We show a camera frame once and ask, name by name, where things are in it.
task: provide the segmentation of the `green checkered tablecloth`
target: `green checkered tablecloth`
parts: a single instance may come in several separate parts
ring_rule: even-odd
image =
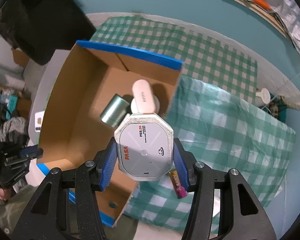
[[[91,41],[148,50],[185,62],[182,73],[216,85],[249,103],[257,89],[257,61],[230,45],[178,25],[138,16],[113,17]]]
[[[210,167],[240,170],[263,206],[269,204],[285,175],[295,132],[249,104],[257,86],[254,59],[213,37],[140,17],[108,19],[91,40],[183,60],[183,75],[166,116],[175,137]],[[184,230],[192,198],[189,194],[178,199],[170,178],[164,176],[140,183],[125,212],[147,223]],[[217,228],[218,215],[211,232]]]
[[[237,168],[266,207],[282,182],[295,142],[286,124],[214,85],[181,76],[166,121],[185,148],[211,168]],[[183,230],[192,195],[178,199],[168,176],[142,182],[126,214]],[[212,220],[217,233],[218,216]]]

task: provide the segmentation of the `teal wall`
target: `teal wall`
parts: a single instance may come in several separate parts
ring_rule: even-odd
[[[286,38],[248,8],[232,0],[79,0],[86,13],[142,12],[197,24],[254,50],[289,79],[300,72],[300,56]],[[300,77],[293,80],[300,90]]]

